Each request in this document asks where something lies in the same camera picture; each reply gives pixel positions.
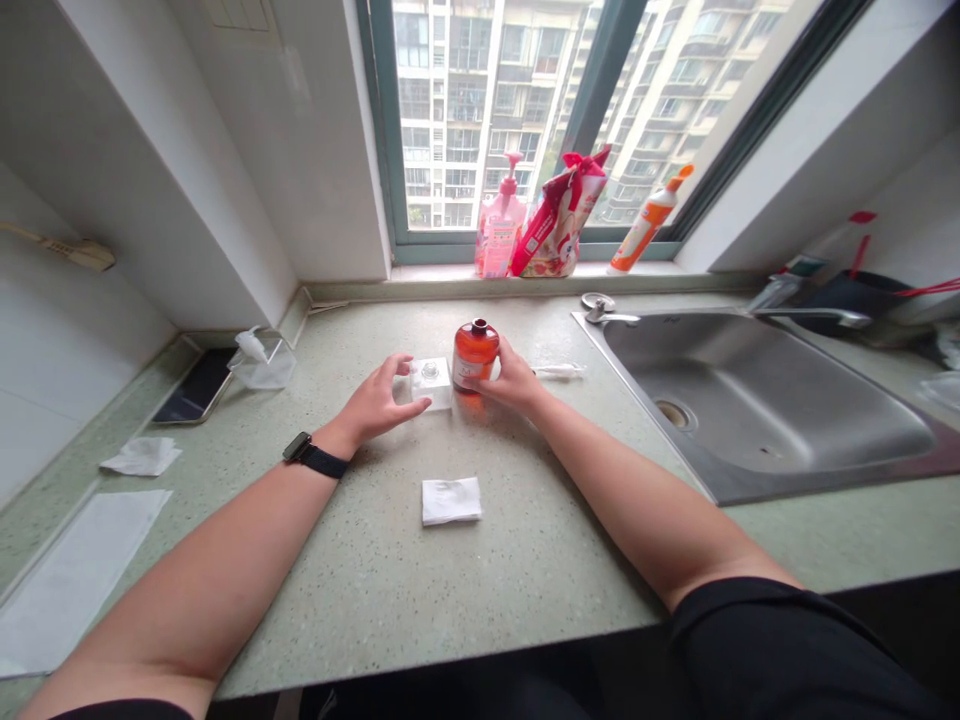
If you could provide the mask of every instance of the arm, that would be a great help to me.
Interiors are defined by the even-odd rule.
[[[366,440],[422,413],[398,406],[393,355],[313,443],[349,460]],[[336,481],[281,463],[207,518],[124,595],[22,713],[43,718],[122,698],[167,700],[194,718],[273,602]]]
[[[673,612],[695,588],[751,575],[799,587],[703,495],[547,392],[509,343],[500,377],[473,388],[543,433],[617,547]]]

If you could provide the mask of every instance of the black sleeve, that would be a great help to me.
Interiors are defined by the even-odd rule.
[[[948,718],[945,703],[829,600],[761,578],[683,599],[673,648],[706,718]]]
[[[165,700],[111,700],[57,715],[53,720],[192,720],[183,708]]]

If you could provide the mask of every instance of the orange spray bottle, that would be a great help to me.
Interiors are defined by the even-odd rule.
[[[640,214],[630,228],[630,232],[620,243],[616,255],[607,267],[608,275],[626,275],[637,261],[647,245],[653,240],[660,226],[666,222],[677,206],[677,190],[690,175],[693,165],[684,165],[663,190],[658,190],[647,198]]]
[[[489,380],[493,361],[500,351],[500,335],[483,318],[477,318],[457,330],[453,340],[453,387],[462,393],[476,391],[463,387],[465,379]]]

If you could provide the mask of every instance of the forearm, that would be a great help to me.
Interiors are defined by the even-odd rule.
[[[798,584],[703,495],[549,393],[527,415],[671,612],[694,587],[723,577]]]
[[[314,444],[343,459],[356,451],[356,442],[333,425],[314,433]],[[181,683],[186,686],[180,688],[181,706],[202,717],[335,488],[335,480],[303,465],[280,464],[268,471],[151,568],[24,715],[49,717],[61,711],[62,701],[76,706],[113,695],[162,695],[155,691]],[[142,693],[136,692],[138,683]]]

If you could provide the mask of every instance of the smartwatch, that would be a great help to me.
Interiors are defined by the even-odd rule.
[[[298,462],[322,475],[339,480],[347,471],[350,463],[326,453],[310,442],[310,433],[300,433],[283,451],[283,459],[288,463]]]

